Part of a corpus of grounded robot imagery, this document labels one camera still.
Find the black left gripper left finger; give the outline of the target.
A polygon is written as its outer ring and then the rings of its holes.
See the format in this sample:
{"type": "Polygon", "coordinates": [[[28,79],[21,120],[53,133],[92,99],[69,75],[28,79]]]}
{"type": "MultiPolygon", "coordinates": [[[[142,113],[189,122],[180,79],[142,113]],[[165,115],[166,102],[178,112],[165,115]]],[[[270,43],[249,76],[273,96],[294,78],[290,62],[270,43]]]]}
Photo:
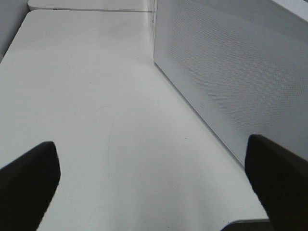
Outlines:
{"type": "Polygon", "coordinates": [[[0,170],[0,229],[38,229],[59,184],[60,164],[52,141],[42,142],[0,170]]]}

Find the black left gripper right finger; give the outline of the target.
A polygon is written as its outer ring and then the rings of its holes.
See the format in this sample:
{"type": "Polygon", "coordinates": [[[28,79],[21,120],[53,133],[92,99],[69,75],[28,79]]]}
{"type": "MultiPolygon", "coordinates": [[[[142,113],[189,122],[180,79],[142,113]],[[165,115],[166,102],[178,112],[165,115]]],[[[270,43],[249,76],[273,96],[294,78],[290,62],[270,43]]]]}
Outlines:
{"type": "Polygon", "coordinates": [[[308,162],[261,135],[250,135],[244,169],[276,231],[308,229],[308,162]]]}

